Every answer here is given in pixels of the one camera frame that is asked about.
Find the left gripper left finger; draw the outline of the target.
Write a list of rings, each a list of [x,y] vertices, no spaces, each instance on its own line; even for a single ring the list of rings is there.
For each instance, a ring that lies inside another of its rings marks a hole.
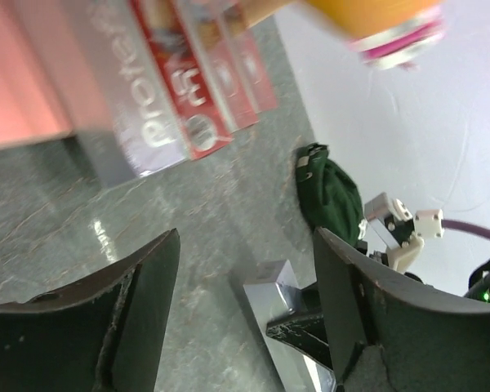
[[[75,282],[0,304],[0,391],[153,390],[179,261],[172,229]]]

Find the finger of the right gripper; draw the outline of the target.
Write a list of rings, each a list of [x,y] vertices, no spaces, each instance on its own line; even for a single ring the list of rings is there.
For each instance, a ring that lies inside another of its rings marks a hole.
[[[322,312],[292,313],[267,323],[266,335],[333,370]]]

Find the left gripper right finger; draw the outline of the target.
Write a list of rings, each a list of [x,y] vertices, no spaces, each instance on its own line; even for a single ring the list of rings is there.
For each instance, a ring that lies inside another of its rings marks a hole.
[[[419,283],[325,229],[314,266],[332,370],[348,391],[490,391],[490,304]]]

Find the silver toothpaste box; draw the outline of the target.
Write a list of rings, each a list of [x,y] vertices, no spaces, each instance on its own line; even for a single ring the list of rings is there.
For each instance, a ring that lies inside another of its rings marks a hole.
[[[317,284],[300,288],[290,261],[257,264],[244,294],[286,391],[335,391]]]
[[[187,160],[179,119],[129,2],[12,6],[105,186]]]

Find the red 3D toothpaste box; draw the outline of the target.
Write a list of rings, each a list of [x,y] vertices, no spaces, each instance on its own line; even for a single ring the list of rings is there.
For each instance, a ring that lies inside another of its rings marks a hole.
[[[226,146],[232,137],[172,1],[132,1],[163,76],[193,160]]]
[[[229,1],[225,17],[234,40],[238,64],[244,75],[246,87],[252,94],[255,111],[275,109],[277,98],[256,40],[252,31],[247,27],[244,8],[240,1]]]

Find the pink toothpaste box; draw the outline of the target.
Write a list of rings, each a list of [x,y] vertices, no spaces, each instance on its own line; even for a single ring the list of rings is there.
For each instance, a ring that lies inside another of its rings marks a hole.
[[[366,65],[379,70],[395,67],[407,68],[423,51],[437,44],[443,38],[444,33],[443,20],[433,20],[401,38],[373,49],[361,51],[360,56]]]

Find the dark red toothpaste box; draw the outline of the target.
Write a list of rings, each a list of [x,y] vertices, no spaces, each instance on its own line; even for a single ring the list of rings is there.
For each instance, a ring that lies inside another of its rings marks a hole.
[[[229,131],[234,133],[257,123],[256,111],[213,2],[178,1],[176,5]]]

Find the orange R.O toothpaste box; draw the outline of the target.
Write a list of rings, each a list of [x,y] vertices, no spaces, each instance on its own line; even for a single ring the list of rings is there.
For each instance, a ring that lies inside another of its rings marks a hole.
[[[436,0],[309,0],[307,4],[328,18],[350,38],[365,38],[438,8]]]

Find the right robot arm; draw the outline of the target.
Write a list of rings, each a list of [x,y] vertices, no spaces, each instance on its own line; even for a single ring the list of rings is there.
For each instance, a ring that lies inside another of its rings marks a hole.
[[[465,297],[490,303],[490,259],[470,275]],[[331,371],[332,360],[317,283],[300,290],[300,304],[300,310],[293,310],[268,322],[266,335],[291,346]]]

